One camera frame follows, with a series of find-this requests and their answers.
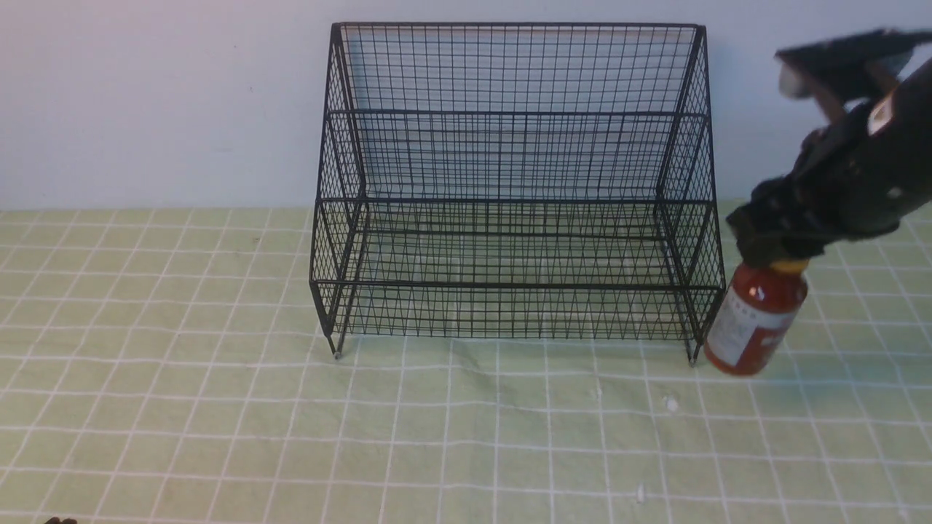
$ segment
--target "red bottle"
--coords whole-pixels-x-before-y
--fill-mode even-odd
[[[706,337],[709,362],[729,375],[760,373],[809,293],[802,277],[808,264],[792,260],[763,269],[738,266]]]

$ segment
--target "wall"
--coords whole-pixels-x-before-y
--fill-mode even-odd
[[[309,205],[332,21],[708,26],[721,197],[822,120],[776,92],[782,46],[914,21],[892,0],[5,0],[0,208]]]

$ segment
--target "robotic arm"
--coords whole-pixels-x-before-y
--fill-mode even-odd
[[[803,140],[789,174],[760,183],[728,215],[746,264],[891,233],[932,200],[932,60],[897,77],[929,42],[932,31],[884,30],[776,53],[781,92],[815,98],[829,125]]]

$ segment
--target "wire mesh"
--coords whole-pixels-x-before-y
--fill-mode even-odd
[[[310,285],[335,352],[697,343],[718,227],[703,27],[334,25]]]

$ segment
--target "table surface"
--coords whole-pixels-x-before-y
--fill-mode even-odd
[[[928,208],[818,259],[754,379],[637,340],[335,362],[309,236],[308,209],[0,214],[0,520],[932,522]]]

